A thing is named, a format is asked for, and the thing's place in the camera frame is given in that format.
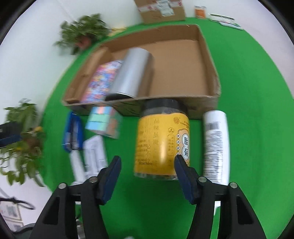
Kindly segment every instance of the pastel puzzle cube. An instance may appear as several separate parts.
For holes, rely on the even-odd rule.
[[[86,129],[98,135],[117,139],[122,116],[111,106],[93,107]]]

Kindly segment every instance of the green surface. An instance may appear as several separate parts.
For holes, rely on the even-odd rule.
[[[277,67],[245,31],[208,20],[133,26],[126,32],[165,24],[198,24],[219,73],[222,95],[218,109],[228,117],[230,181],[239,184],[268,239],[277,238],[294,205],[294,104]],[[44,182],[55,190],[73,179],[69,155],[62,147],[68,109],[60,100],[91,49],[78,57],[48,101],[43,126],[46,136]],[[119,140],[105,138],[108,160],[122,158],[122,171],[112,199],[101,206],[111,239],[186,238],[195,206],[184,199],[177,181],[153,181],[133,176],[137,117],[124,117]],[[202,122],[191,120],[191,166],[202,172]],[[85,130],[86,138],[93,133]],[[219,209],[211,238],[217,237]]]

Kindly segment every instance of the jar label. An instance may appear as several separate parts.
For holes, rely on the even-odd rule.
[[[138,123],[135,173],[176,175],[174,159],[190,164],[190,124],[185,114],[152,114]]]

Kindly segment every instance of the metal screw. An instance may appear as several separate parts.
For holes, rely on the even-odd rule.
[[[90,182],[97,182],[97,177],[90,177],[89,178],[89,181]]]
[[[198,180],[199,180],[200,182],[206,182],[206,177],[199,177]]]
[[[58,188],[64,189],[64,188],[66,188],[66,184],[65,183],[61,183],[61,184],[58,185]]]
[[[235,182],[231,182],[231,183],[230,183],[230,186],[231,186],[232,188],[237,188],[237,187],[238,187],[237,183],[235,183]]]

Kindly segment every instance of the plastic jar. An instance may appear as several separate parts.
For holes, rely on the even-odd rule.
[[[151,99],[138,122],[134,174],[142,178],[177,179],[174,159],[190,164],[187,107],[174,99]]]

